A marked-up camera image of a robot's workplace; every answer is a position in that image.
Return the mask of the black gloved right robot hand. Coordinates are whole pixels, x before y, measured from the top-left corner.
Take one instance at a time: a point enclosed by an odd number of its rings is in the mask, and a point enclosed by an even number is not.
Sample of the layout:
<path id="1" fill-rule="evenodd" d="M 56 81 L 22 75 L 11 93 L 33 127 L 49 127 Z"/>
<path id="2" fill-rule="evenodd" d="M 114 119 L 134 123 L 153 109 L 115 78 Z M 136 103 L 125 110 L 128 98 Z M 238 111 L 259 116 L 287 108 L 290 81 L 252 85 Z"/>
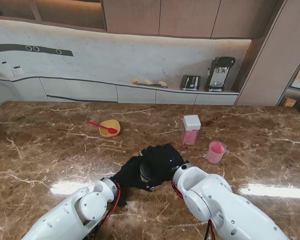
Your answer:
<path id="1" fill-rule="evenodd" d="M 149 146 L 141 150 L 150 167 L 154 170 L 154 177 L 150 181 L 153 187 L 163 182 L 171 181 L 175 172 L 186 162 L 180 153 L 170 144 Z"/>

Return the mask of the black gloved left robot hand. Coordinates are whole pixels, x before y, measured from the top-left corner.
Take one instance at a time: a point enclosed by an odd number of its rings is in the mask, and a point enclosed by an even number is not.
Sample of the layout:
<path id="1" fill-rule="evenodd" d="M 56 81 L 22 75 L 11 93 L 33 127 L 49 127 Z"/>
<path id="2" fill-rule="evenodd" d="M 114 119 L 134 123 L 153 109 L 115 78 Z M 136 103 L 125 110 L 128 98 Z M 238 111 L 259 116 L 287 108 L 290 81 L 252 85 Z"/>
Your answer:
<path id="1" fill-rule="evenodd" d="M 145 156 L 133 156 L 110 179 L 119 183 L 121 188 L 136 188 L 153 192 L 155 187 L 150 185 L 155 172 Z"/>

